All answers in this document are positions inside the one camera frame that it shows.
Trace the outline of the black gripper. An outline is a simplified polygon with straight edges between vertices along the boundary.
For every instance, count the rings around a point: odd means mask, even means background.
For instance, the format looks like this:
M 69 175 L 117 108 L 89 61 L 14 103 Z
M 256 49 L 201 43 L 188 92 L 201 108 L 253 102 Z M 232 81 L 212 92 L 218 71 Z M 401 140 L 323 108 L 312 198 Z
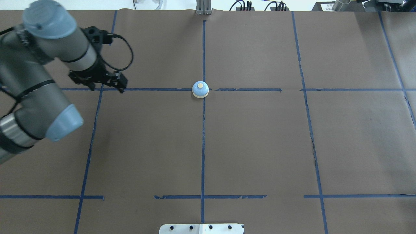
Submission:
M 101 60 L 96 60 L 84 71 L 69 71 L 68 76 L 75 84 L 87 86 L 89 89 L 95 89 L 95 84 L 99 83 L 124 93 L 128 84 L 128 79 L 122 72 L 109 73 Z

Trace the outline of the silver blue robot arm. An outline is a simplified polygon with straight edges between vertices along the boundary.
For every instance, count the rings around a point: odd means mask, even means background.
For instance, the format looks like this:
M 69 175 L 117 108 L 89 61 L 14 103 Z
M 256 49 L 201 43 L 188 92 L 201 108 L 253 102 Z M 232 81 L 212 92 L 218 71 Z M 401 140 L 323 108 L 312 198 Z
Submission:
M 59 59 L 70 79 L 95 89 L 103 84 L 123 93 L 128 80 L 101 55 L 104 44 L 119 34 L 95 26 L 80 28 L 57 1 L 37 0 L 22 14 L 22 23 L 1 32 L 1 92 L 15 103 L 1 117 L 1 163 L 32 148 L 42 139 L 57 142 L 84 120 L 45 65 Z

